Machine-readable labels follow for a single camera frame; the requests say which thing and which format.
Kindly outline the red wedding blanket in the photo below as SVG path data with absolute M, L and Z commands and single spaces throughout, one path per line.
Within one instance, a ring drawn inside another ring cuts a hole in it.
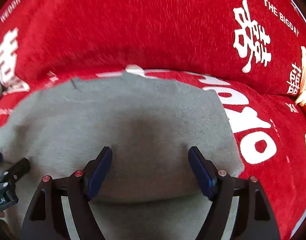
M 292 0 L 7 0 L 0 10 L 0 127 L 71 77 L 143 77 L 214 89 L 282 239 L 306 207 L 306 108 L 295 104 L 306 22 Z

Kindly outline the grey knitted sweater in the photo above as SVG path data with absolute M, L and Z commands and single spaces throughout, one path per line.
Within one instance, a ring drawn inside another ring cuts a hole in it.
M 44 175 L 82 169 L 104 146 L 112 166 L 90 206 L 107 239 L 195 239 L 210 208 L 188 162 L 197 146 L 232 176 L 244 169 L 216 93 L 174 80 L 74 79 L 24 99 L 0 128 L 0 172 L 23 157 L 31 170 L 6 211 L 16 237 Z

